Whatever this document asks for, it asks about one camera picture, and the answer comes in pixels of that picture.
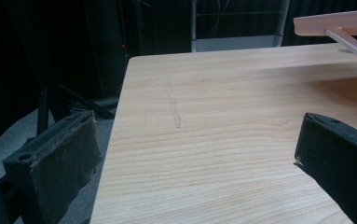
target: scratch mark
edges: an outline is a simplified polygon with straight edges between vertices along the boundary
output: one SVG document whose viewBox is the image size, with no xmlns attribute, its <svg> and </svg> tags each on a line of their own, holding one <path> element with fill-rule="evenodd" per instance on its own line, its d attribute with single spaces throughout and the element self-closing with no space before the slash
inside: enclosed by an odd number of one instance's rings
<svg viewBox="0 0 357 224">
<path fill-rule="evenodd" d="M 165 88 L 166 88 L 167 96 L 169 97 L 169 103 L 170 103 L 170 108 L 172 109 L 172 117 L 174 118 L 175 127 L 180 129 L 181 128 L 181 115 L 178 113 L 178 110 L 177 110 L 177 102 L 172 97 L 174 92 L 172 90 L 172 84 L 170 83 L 170 81 L 166 81 Z"/>
</svg>

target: wooden table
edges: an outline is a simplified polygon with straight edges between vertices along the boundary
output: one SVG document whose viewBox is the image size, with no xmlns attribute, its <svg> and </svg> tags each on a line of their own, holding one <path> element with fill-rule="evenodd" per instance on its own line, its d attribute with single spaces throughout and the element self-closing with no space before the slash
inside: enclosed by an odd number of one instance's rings
<svg viewBox="0 0 357 224">
<path fill-rule="evenodd" d="M 350 223 L 293 165 L 306 112 L 357 128 L 342 46 L 131 59 L 91 223 Z"/>
</svg>

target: table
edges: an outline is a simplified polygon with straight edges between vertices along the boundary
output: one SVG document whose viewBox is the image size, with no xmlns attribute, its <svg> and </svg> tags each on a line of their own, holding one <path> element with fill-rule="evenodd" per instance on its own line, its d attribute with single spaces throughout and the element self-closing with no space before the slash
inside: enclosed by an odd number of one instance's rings
<svg viewBox="0 0 357 224">
<path fill-rule="evenodd" d="M 91 223 L 350 223 L 293 165 L 306 112 L 357 128 L 342 46 L 131 59 Z"/>
</svg>

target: dark background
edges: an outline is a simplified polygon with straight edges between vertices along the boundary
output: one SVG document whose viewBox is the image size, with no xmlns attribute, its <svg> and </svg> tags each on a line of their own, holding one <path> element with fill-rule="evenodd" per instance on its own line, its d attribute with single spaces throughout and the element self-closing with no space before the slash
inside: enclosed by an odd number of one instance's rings
<svg viewBox="0 0 357 224">
<path fill-rule="evenodd" d="M 118 96 L 129 58 L 191 50 L 190 0 L 22 0 L 53 77 L 89 99 Z M 220 0 L 224 7 L 227 0 Z M 275 11 L 279 0 L 231 0 L 225 13 Z M 330 43 L 294 33 L 294 17 L 357 10 L 357 0 L 291 0 L 283 46 Z M 0 0 L 0 135 L 37 108 L 38 81 Z M 199 14 L 218 13 L 199 0 Z M 199 38 L 273 35 L 277 15 L 198 16 Z"/>
</svg>

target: tabletop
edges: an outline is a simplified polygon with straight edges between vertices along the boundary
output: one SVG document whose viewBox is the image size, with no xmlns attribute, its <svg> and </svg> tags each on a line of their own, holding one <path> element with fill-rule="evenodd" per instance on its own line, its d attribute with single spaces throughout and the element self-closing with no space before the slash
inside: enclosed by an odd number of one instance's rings
<svg viewBox="0 0 357 224">
<path fill-rule="evenodd" d="M 351 223 L 295 167 L 306 112 L 357 129 L 338 44 L 132 58 L 91 223 Z"/>
</svg>

